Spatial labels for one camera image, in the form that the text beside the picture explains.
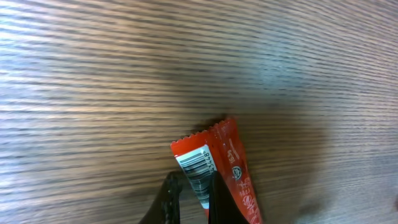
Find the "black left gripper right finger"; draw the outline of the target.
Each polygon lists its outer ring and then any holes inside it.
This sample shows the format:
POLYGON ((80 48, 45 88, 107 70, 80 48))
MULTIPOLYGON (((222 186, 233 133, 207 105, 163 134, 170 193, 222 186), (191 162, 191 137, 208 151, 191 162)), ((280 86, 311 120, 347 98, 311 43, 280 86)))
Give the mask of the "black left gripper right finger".
POLYGON ((248 224, 218 171, 211 175, 209 196, 209 224, 248 224))

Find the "red toothpaste tube pack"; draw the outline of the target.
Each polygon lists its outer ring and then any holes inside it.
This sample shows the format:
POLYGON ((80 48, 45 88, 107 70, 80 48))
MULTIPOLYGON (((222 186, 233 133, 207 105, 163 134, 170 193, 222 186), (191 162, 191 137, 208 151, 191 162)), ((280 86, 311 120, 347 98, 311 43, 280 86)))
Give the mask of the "red toothpaste tube pack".
POLYGON ((233 118, 174 141, 170 148, 207 215, 210 214, 210 178, 217 171, 247 222, 263 222, 246 151, 233 118))

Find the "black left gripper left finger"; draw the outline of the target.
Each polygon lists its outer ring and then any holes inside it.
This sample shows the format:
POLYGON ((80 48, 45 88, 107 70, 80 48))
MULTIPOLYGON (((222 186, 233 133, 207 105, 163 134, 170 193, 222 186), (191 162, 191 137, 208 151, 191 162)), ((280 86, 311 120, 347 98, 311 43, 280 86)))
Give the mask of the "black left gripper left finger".
POLYGON ((180 224, 182 172, 167 174, 152 205, 139 224, 180 224))

